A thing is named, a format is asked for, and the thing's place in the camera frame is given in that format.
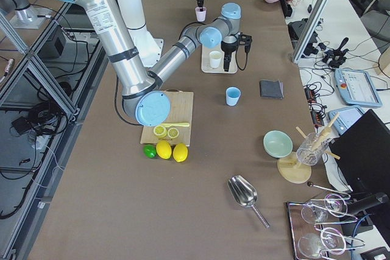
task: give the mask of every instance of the mint green bowl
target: mint green bowl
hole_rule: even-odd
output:
[[[293,150],[291,138],[284,132],[273,130],[267,132],[263,140],[264,149],[274,158],[284,158]]]

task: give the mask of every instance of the computer monitor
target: computer monitor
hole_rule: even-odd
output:
[[[368,110],[343,135],[330,144],[341,157],[337,164],[354,194],[384,192],[390,196],[390,130]],[[390,202],[366,210],[390,245]]]

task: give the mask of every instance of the metal scoop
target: metal scoop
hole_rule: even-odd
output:
[[[240,175],[230,178],[227,185],[229,186],[230,192],[232,192],[237,203],[242,207],[251,207],[262,224],[266,228],[269,228],[269,223],[255,206],[255,202],[257,200],[256,189]]]

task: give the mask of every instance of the white desk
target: white desk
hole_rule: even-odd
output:
[[[293,13],[290,18],[286,19],[286,22],[290,23],[291,21],[298,21],[303,18],[308,18],[309,13],[307,11],[307,7],[310,4],[312,4],[314,7],[315,0],[314,2],[313,0],[300,0],[297,5],[292,7]],[[352,53],[353,55],[364,55],[364,59],[362,59],[359,57],[354,57],[353,55],[347,53],[347,60],[343,65],[341,65],[341,68],[366,69],[370,76],[379,77],[390,83],[390,80],[386,76],[378,76],[378,74],[375,72],[375,69],[372,68],[373,66],[377,66],[375,61],[378,61],[380,57],[380,52],[377,50],[377,47],[372,41],[372,39],[370,39],[367,30],[364,28],[358,15],[354,11],[348,0],[330,0],[326,8],[324,9],[321,17],[324,19],[322,30],[316,31],[321,42],[330,42],[327,45],[328,47],[337,48],[339,47],[342,39],[348,37],[349,41],[343,47],[343,49],[348,48],[351,51],[350,53]],[[301,58],[298,66],[300,68],[314,68],[314,64],[322,59],[321,53],[318,53],[318,59],[314,58],[316,57],[315,55],[311,55],[311,57],[313,58]],[[308,71],[300,71],[302,83],[304,85],[313,82],[321,82],[324,89],[332,90],[321,77],[316,76],[314,74],[310,75]],[[346,107],[347,105],[342,101],[336,88],[334,74],[331,73],[328,75],[325,71],[321,74],[326,78],[328,83],[332,84],[332,87],[335,89],[335,92],[332,95],[324,97],[321,96],[321,98],[319,99],[321,104],[327,106],[327,112],[330,110]],[[381,80],[372,78],[372,81],[376,88],[387,87],[387,84]],[[381,101],[383,102],[383,106],[381,108],[375,108],[374,111],[384,123],[390,122],[390,91],[380,91],[379,96]],[[338,136],[335,130],[333,130],[332,135],[333,137]],[[337,188],[339,186],[340,189],[343,189],[342,187],[344,186],[342,184],[338,184],[339,174],[335,160],[329,157],[328,162],[325,165],[327,167],[329,182],[334,187]],[[359,238],[366,241],[366,246],[358,250],[358,253],[369,251],[373,248],[381,246],[385,246],[388,250],[390,250],[389,246],[386,245],[386,242],[378,234],[376,228],[374,228],[374,230],[372,231],[359,234]]]

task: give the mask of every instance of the lime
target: lime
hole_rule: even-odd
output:
[[[157,154],[157,151],[156,151],[156,148],[150,144],[146,144],[144,146],[144,154],[148,157],[148,158],[154,158]]]
[[[178,163],[185,161],[188,157],[188,148],[184,143],[179,143],[173,150],[173,158]]]
[[[161,125],[157,125],[156,127],[153,128],[153,134],[157,136],[158,138],[162,138],[166,136],[166,128]]]
[[[160,140],[156,145],[156,151],[160,158],[167,160],[172,155],[171,145],[166,140]]]
[[[174,139],[179,136],[179,131],[177,128],[168,129],[168,137]]]

